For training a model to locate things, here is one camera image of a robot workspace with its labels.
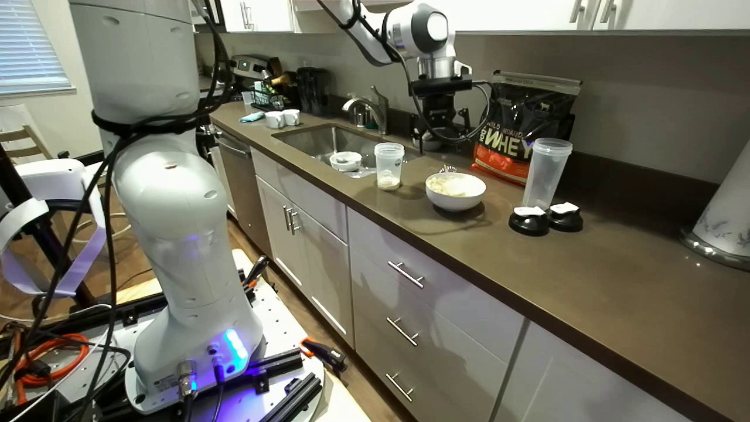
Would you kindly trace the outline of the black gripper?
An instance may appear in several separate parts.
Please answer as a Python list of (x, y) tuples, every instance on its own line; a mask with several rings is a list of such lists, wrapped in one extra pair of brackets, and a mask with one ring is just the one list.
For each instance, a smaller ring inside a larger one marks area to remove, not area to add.
[[(420, 79), (418, 82), (418, 98), (420, 98), (421, 113), (426, 117), (452, 115), (454, 113), (454, 94), (438, 92), (435, 79)], [(452, 146), (452, 142), (454, 142), (454, 126), (451, 120), (446, 120), (446, 123), (431, 120), (429, 123), (426, 146), (431, 150), (448, 150)]]

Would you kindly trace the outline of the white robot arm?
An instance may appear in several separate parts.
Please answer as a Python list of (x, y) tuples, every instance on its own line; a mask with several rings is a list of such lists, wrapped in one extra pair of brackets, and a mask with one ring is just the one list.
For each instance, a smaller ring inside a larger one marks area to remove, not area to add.
[[(67, 0), (106, 153), (195, 150), (195, 132), (223, 94), (202, 96), (189, 0)], [(371, 11), (362, 0), (316, 0), (373, 67), (414, 57), (426, 79), (456, 79), (454, 31), (429, 2)]]

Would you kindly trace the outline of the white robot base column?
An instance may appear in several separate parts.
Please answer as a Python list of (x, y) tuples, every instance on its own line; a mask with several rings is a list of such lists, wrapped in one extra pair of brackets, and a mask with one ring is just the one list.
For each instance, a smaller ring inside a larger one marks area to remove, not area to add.
[(243, 374), (263, 346), (228, 237), (228, 194), (186, 136), (120, 153), (115, 192), (167, 299), (134, 340), (125, 392), (154, 415)]

